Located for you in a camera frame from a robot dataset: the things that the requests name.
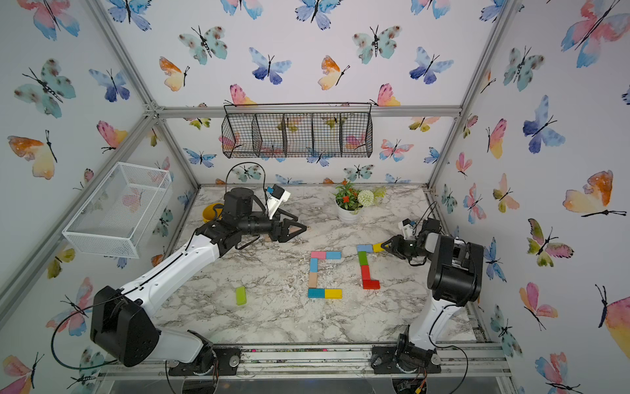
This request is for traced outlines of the sky blue short block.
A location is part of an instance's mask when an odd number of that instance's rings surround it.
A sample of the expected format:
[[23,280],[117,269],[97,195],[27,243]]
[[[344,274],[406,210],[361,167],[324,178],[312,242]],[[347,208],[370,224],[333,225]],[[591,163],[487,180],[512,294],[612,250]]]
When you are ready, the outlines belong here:
[[342,254],[340,251],[328,251],[326,252],[326,259],[328,260],[342,259]]

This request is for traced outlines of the red building block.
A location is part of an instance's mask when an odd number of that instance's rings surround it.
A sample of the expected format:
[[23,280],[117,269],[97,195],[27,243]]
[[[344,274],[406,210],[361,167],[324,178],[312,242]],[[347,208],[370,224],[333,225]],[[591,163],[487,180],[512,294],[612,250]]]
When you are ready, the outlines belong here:
[[363,289],[364,290],[379,290],[381,288],[381,284],[378,280],[363,280]]
[[361,277],[363,281],[370,281],[371,280],[371,274],[370,274],[370,269],[368,265],[361,265]]

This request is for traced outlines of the small yellow building block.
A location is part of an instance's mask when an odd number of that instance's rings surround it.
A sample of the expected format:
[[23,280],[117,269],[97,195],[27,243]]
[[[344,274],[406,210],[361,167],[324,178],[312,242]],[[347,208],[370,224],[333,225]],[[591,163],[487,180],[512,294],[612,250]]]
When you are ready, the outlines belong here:
[[327,300],[340,300],[343,298],[343,290],[341,289],[325,289],[324,298]]

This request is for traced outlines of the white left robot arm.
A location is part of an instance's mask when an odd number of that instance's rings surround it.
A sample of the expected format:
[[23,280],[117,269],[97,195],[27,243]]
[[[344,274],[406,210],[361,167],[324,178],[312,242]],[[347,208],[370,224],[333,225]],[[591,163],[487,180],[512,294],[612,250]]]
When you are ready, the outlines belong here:
[[134,367],[144,361],[176,361],[187,374],[218,370],[213,344],[200,334],[159,328],[152,320],[162,304],[189,279],[231,250],[242,250],[244,236],[267,235],[286,243],[306,226],[281,205],[290,192],[274,185],[261,201],[251,189],[224,195],[221,213],[195,229],[189,241],[146,274],[123,287],[102,288],[94,297],[90,339],[115,361]]

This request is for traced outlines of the pale blue building block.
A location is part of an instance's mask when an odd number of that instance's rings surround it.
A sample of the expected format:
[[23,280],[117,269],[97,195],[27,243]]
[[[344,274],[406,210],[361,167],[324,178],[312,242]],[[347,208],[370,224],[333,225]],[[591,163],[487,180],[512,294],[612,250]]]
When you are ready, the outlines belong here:
[[358,252],[365,252],[367,254],[372,254],[374,252],[373,245],[359,245],[356,249]]

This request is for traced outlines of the teal building block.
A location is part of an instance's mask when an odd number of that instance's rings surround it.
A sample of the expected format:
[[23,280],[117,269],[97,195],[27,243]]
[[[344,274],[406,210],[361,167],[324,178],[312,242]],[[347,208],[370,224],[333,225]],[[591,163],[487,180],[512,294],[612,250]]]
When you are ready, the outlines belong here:
[[308,298],[309,299],[325,299],[326,291],[323,288],[309,288]]

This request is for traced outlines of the natural wood building block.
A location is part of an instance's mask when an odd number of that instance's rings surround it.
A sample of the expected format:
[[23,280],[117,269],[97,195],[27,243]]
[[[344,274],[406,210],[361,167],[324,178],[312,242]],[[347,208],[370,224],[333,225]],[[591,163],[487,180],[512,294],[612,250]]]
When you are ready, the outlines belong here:
[[317,273],[309,273],[308,274],[308,288],[317,288],[318,287],[318,274]]

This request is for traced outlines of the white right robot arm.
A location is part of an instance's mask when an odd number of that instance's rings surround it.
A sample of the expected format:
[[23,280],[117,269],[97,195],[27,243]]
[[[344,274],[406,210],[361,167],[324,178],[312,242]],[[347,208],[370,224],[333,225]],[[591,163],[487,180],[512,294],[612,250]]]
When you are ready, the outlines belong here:
[[405,219],[399,228],[400,235],[385,241],[382,248],[408,263],[421,258],[429,264],[428,301],[400,334],[393,356],[399,369],[411,373],[437,365],[433,360],[437,337],[456,312],[480,296],[484,248],[442,234],[441,223],[435,218],[423,220],[420,227]]

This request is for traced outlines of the light blue building block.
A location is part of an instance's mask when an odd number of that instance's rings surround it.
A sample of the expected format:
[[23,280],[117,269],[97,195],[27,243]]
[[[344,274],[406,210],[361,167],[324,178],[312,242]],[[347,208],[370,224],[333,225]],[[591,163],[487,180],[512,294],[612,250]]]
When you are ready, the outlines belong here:
[[319,268],[319,259],[312,258],[309,263],[309,272],[311,274],[317,274]]

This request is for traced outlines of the yellow long building block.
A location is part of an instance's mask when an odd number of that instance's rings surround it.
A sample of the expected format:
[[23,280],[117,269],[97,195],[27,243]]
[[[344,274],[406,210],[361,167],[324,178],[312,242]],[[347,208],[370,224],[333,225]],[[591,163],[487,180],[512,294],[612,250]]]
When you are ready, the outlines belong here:
[[374,252],[374,253],[380,253],[380,252],[383,252],[383,251],[385,250],[385,249],[383,248],[383,246],[382,246],[382,243],[374,244],[374,245],[372,246],[372,249],[373,249],[373,252]]

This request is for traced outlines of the light green building block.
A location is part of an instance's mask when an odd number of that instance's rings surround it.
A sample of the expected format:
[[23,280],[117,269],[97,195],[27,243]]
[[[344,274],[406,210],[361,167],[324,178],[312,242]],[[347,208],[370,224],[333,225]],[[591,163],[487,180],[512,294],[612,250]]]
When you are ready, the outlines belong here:
[[245,287],[236,288],[236,305],[245,305],[247,303],[247,293]]

